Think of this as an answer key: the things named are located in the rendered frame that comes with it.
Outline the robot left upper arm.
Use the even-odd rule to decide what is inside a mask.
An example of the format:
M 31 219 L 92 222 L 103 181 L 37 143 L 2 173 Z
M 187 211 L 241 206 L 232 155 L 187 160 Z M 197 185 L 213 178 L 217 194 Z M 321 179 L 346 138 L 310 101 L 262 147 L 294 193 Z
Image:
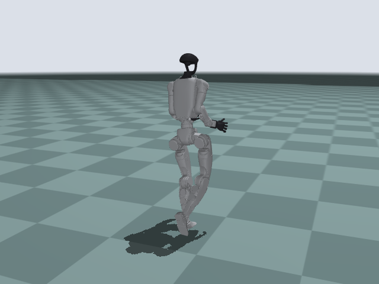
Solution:
M 174 111 L 174 81 L 168 83 L 167 89 L 168 89 L 169 114 L 176 115 Z

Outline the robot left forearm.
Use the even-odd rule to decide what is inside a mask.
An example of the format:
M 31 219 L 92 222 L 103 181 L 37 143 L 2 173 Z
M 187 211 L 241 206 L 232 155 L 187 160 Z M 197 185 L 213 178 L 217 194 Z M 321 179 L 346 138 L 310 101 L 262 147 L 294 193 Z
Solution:
M 176 120 L 179 120 L 180 122 L 182 122 L 183 123 L 183 121 L 184 121 L 184 118 L 180 118 L 180 117 L 176 117 L 176 115 L 171 115 L 174 119 L 176 119 Z M 189 118 L 189 120 L 191 120 L 191 118 Z

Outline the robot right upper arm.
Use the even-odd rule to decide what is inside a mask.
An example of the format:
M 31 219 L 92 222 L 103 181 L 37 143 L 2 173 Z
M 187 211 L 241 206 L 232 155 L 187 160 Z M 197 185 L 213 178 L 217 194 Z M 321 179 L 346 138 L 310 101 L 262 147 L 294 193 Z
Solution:
M 202 79 L 196 79 L 195 85 L 197 87 L 197 95 L 196 95 L 196 102 L 195 102 L 195 106 L 193 107 L 193 111 L 195 114 L 198 115 L 198 114 L 202 114 L 200 111 L 200 108 L 203 105 L 203 102 L 205 101 L 209 84 Z

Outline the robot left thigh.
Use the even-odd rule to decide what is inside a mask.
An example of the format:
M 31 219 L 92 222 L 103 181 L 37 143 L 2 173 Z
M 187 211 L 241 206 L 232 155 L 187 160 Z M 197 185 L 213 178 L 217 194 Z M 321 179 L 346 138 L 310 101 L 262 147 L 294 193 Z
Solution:
M 191 177 L 191 162 L 189 158 L 188 148 L 185 145 L 179 145 L 177 141 L 177 135 L 169 142 L 170 149 L 176 151 L 175 158 L 180 168 L 182 178 L 181 186 L 183 188 L 190 188 L 193 184 Z

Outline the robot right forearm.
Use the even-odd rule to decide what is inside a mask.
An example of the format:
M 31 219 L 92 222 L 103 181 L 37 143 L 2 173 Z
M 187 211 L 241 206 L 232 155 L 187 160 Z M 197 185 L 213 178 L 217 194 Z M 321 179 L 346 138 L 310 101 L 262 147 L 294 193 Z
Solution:
M 199 119 L 204 123 L 204 125 L 206 127 L 216 127 L 216 121 L 210 119 L 204 105 L 201 106 L 200 111 L 202 114 L 199 115 Z

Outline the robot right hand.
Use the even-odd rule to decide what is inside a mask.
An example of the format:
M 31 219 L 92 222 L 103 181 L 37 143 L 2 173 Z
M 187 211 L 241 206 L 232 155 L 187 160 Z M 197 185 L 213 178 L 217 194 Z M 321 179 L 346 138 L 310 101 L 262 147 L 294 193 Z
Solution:
M 213 120 L 213 121 L 216 121 L 216 127 L 210 127 L 210 128 L 217 128 L 218 130 L 223 131 L 225 133 L 226 132 L 225 130 L 227 130 L 227 128 L 225 127 L 228 127 L 228 125 L 225 125 L 225 124 L 228 124 L 228 122 L 223 122 L 224 120 L 225 120 L 224 118 L 221 121 Z

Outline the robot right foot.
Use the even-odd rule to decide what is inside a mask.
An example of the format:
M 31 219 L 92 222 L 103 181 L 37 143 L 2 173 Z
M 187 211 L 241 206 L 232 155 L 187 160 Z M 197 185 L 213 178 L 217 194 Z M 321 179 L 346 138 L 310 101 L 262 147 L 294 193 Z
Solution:
M 177 227 L 182 235 L 188 236 L 187 221 L 183 212 L 178 212 L 175 214 L 175 219 L 177 221 Z

